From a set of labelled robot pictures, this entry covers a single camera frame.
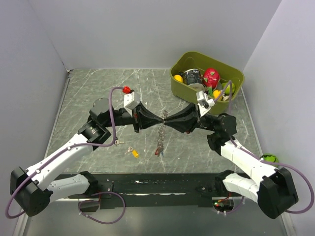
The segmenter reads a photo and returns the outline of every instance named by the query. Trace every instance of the green ball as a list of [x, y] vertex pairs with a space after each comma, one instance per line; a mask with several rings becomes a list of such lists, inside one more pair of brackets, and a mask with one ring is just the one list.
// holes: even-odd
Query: green ball
[[273, 154], [266, 153], [266, 154], [263, 154], [261, 157], [264, 159], [264, 161], [279, 163], [279, 160]]

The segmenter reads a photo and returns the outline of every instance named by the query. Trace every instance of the olive green bin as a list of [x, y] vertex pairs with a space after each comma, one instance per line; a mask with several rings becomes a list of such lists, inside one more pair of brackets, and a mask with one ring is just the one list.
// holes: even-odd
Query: olive green bin
[[[234, 100], [245, 80], [244, 74], [240, 70], [232, 66], [224, 64], [223, 62], [220, 62], [198, 52], [185, 53], [171, 68], [170, 77], [172, 93], [187, 102], [197, 103], [197, 91], [187, 86], [186, 84], [175, 80], [174, 75], [177, 75], [179, 72], [184, 72], [189, 69], [198, 69], [200, 70], [201, 75], [203, 75], [205, 70], [209, 67], [212, 67], [218, 71], [218, 73], [220, 74], [221, 83], [225, 83], [231, 80], [235, 84], [235, 92], [232, 96], [232, 100]], [[211, 108], [210, 113], [212, 115], [218, 115], [224, 112], [227, 107], [228, 101], [218, 101], [216, 102], [215, 106]]]

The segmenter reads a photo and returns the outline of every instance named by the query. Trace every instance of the yellow tag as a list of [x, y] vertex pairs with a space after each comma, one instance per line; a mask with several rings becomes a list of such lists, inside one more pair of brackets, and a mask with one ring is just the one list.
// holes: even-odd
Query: yellow tag
[[139, 154], [137, 153], [136, 150], [133, 150], [131, 153], [134, 156], [134, 158], [138, 158], [139, 157]]

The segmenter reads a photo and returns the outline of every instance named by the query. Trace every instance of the tin can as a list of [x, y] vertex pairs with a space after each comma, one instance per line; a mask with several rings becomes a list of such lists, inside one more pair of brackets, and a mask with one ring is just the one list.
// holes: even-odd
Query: tin can
[[183, 73], [183, 79], [185, 84], [189, 87], [197, 90], [204, 91], [205, 87], [202, 84], [202, 76], [198, 69], [190, 69]]

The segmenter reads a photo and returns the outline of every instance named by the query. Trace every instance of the metal chain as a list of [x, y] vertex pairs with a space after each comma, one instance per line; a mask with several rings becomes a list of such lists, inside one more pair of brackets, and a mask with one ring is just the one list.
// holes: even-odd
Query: metal chain
[[156, 149], [156, 155], [159, 156], [160, 154], [162, 154], [163, 156], [163, 150], [164, 150], [164, 136], [165, 136], [165, 125], [164, 125], [164, 120], [167, 118], [168, 116], [168, 112], [166, 110], [162, 111], [162, 119], [163, 119], [163, 123], [158, 127], [158, 139], [157, 139], [157, 149]]

